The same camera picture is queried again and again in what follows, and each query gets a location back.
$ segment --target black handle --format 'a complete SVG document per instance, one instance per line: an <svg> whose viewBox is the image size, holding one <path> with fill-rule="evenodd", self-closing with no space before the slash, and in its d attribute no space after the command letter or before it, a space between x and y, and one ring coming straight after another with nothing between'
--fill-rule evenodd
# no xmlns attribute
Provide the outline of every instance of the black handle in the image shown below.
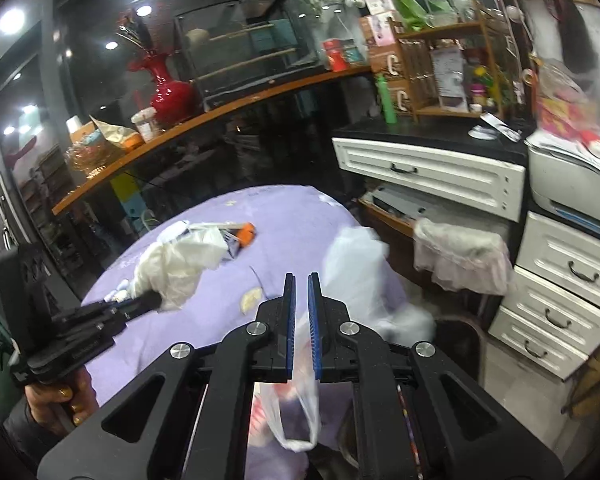
<svg viewBox="0 0 600 480"><path fill-rule="evenodd" d="M411 171L402 170L401 168L398 168L394 163L391 163L391 167L389 169L391 171L395 171L395 173L406 173L406 174L418 173L418 168L413 168Z"/></svg>
<svg viewBox="0 0 600 480"><path fill-rule="evenodd" d="M536 354L533 350L530 350L529 349L529 341L525 341L525 350L537 359L543 359L548 354L548 352L546 350L544 352L542 352L542 355Z"/></svg>
<svg viewBox="0 0 600 480"><path fill-rule="evenodd" d="M554 321L553 319L551 319L551 318L549 317L549 312L550 312L550 310L549 310L548 308L546 308L546 309L544 310L544 317L546 318L546 320L547 320L549 323L551 323L553 326L557 326L558 328L562 328L562 329L569 328L569 325L571 324L571 319L568 319L568 320L567 320L567 324L565 324L565 325L561 325L560 323L558 323L557 321Z"/></svg>
<svg viewBox="0 0 600 480"><path fill-rule="evenodd" d="M600 275L596 272L593 275L593 278L590 278L589 276L587 276L586 274L583 274L581 272L578 272L577 270L575 270L573 268L573 260L570 260L567 265L569 266L569 270L571 271L571 273L576 277L576 278L580 278L583 282L587 282L587 283L595 283L598 278L600 277Z"/></svg>

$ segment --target white drawer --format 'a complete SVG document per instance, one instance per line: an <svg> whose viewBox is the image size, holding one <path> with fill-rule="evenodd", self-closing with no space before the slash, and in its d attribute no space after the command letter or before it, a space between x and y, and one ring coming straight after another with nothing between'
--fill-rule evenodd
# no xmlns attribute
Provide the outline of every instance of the white drawer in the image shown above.
<svg viewBox="0 0 600 480"><path fill-rule="evenodd" d="M521 267L502 306L587 355L600 345L598 307Z"/></svg>
<svg viewBox="0 0 600 480"><path fill-rule="evenodd" d="M525 168L517 164L377 140L336 138L333 146L343 170L519 219Z"/></svg>
<svg viewBox="0 0 600 480"><path fill-rule="evenodd" d="M600 307L600 241L528 213L516 264Z"/></svg>
<svg viewBox="0 0 600 480"><path fill-rule="evenodd" d="M586 354L504 307L500 307L489 333L561 379L587 360Z"/></svg>

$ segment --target white lid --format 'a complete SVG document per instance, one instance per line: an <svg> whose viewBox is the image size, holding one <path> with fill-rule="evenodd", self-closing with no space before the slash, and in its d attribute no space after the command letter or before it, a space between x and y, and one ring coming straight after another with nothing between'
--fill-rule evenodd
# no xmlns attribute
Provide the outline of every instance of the white lid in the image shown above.
<svg viewBox="0 0 600 480"><path fill-rule="evenodd" d="M145 121L147 119L151 119L155 115L155 108L149 106L144 110L140 110L137 114L131 117L132 123L139 123L140 121Z"/></svg>

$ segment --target metal screw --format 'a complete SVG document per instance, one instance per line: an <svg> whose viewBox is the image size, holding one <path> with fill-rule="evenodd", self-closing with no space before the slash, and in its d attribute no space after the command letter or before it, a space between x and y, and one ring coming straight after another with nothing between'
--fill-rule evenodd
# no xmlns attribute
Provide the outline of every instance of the metal screw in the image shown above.
<svg viewBox="0 0 600 480"><path fill-rule="evenodd" d="M360 327L357 323L354 323L353 321L345 321L343 324L340 325L340 331L344 335L356 335L358 332L360 332Z"/></svg>
<svg viewBox="0 0 600 480"><path fill-rule="evenodd" d="M178 343L171 347L170 353L175 359L183 359L191 353L191 347L186 343Z"/></svg>
<svg viewBox="0 0 600 480"><path fill-rule="evenodd" d="M267 328L266 324L259 321L253 321L247 325L247 334L261 335L267 331Z"/></svg>
<svg viewBox="0 0 600 480"><path fill-rule="evenodd" d="M420 357L431 357L435 353L436 347L431 343L422 341L416 345L416 354L418 354Z"/></svg>

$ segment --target purple tablecloth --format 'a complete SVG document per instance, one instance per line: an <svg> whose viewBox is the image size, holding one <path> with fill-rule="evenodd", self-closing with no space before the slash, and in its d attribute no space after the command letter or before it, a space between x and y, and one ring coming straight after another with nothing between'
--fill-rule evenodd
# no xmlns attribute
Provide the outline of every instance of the purple tablecloth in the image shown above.
<svg viewBox="0 0 600 480"><path fill-rule="evenodd" d="M256 309L243 314L240 299L260 286L266 298L282 295L285 274L298 280L298 316L306 306L306 277L320 272L322 260L341 228L357 225L352 215L313 187L263 186L243 189L206 201L147 233L100 276L84 304L100 300L118 283L131 279L142 252L157 235L177 220L189 222L251 222L256 238L231 262L206 270L198 290L177 312L150 313L129 323L116 345L88 365L102 405L150 362L177 341L200 348L219 342L230 330L255 318ZM397 308L406 297L387 265L386 306ZM335 446L335 436L347 408L350 388L337 384L320 390L320 441ZM249 447L245 478L296 480L302 478L306 455L283 449L277 442Z"/></svg>

